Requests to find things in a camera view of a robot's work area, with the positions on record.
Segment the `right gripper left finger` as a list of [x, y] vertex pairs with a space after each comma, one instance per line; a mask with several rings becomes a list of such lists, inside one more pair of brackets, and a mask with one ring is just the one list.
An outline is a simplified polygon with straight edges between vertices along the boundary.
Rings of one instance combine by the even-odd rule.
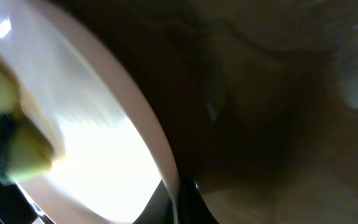
[[162, 180], [133, 224], [173, 224], [172, 202]]

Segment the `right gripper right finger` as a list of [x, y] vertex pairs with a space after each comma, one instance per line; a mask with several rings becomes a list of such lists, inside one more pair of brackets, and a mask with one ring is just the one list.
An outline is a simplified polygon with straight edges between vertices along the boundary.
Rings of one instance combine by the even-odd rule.
[[196, 184], [187, 178], [181, 180], [177, 210], [180, 224], [219, 224], [208, 210]]

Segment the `green yellow sponge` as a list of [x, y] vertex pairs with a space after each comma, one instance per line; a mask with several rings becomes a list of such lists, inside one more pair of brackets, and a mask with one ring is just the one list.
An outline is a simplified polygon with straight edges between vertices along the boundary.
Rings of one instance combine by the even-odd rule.
[[53, 147], [22, 109], [21, 85], [0, 58], [0, 183], [13, 185], [49, 172]]

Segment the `white plate top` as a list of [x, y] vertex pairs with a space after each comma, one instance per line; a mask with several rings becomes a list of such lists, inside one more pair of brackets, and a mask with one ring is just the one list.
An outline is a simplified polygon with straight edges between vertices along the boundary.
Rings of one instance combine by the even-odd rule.
[[47, 1], [0, 0], [0, 58], [22, 109], [53, 147], [52, 168], [13, 184], [53, 223], [134, 223], [162, 180], [178, 223], [178, 172], [129, 72]]

